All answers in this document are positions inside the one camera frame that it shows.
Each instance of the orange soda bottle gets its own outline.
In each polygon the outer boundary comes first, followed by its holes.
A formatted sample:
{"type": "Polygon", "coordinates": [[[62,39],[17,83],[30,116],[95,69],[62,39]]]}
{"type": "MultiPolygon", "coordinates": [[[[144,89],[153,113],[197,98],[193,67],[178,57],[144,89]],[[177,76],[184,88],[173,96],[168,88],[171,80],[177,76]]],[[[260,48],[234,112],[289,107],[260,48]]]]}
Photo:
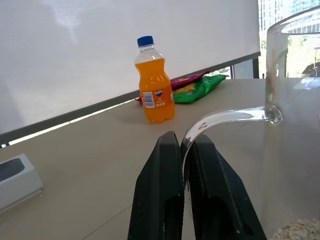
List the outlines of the orange soda bottle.
{"type": "Polygon", "coordinates": [[[140,53],[135,67],[140,73],[139,90],[146,118],[162,123],[175,116],[175,103],[170,79],[165,73],[165,58],[155,50],[152,36],[137,40],[140,53]]]}

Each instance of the orange liquid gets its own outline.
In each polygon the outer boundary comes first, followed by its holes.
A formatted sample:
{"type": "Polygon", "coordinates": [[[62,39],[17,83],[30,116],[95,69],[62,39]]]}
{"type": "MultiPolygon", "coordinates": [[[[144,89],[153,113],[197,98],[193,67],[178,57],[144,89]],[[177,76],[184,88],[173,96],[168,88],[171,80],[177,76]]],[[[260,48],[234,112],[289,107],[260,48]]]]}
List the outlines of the orange liquid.
{"type": "MultiPolygon", "coordinates": [[[[152,92],[171,86],[170,79],[165,73],[165,59],[157,59],[135,65],[140,73],[139,89],[141,92],[152,92]]],[[[144,108],[146,118],[150,122],[162,123],[175,117],[175,104],[156,108],[144,108]]]]}

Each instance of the blue bottle cap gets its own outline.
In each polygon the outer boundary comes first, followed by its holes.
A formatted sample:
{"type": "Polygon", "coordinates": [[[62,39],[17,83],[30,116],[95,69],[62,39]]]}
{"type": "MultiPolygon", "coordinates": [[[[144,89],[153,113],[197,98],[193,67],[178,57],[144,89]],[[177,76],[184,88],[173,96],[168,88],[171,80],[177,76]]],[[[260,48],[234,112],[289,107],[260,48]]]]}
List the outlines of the blue bottle cap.
{"type": "Polygon", "coordinates": [[[154,44],[154,39],[152,36],[142,36],[137,39],[139,48],[154,44]]]}

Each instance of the beige tabletop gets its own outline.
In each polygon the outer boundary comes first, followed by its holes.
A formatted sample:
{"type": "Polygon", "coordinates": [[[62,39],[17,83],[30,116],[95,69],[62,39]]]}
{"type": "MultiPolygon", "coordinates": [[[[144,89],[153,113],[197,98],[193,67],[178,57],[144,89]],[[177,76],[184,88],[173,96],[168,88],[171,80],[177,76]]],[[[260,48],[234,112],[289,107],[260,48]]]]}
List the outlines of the beige tabletop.
{"type": "MultiPolygon", "coordinates": [[[[179,142],[200,117],[226,108],[264,105],[261,79],[229,79],[176,116],[149,124],[132,101],[0,149],[0,162],[25,153],[43,185],[41,196],[0,215],[1,240],[127,239],[136,179],[159,136],[179,142]]],[[[206,132],[242,178],[259,214],[263,122],[228,123],[206,132]]],[[[183,236],[194,239],[189,210],[183,236]]]]}

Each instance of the green snack bag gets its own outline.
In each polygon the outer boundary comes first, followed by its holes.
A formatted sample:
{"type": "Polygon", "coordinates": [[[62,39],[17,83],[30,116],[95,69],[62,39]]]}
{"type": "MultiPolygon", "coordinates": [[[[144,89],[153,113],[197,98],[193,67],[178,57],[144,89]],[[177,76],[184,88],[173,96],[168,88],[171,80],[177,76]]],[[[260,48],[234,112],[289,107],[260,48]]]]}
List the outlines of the green snack bag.
{"type": "Polygon", "coordinates": [[[173,91],[175,103],[193,103],[194,101],[203,98],[205,95],[215,89],[227,75],[205,75],[201,80],[191,83],[183,88],[173,91]]]}

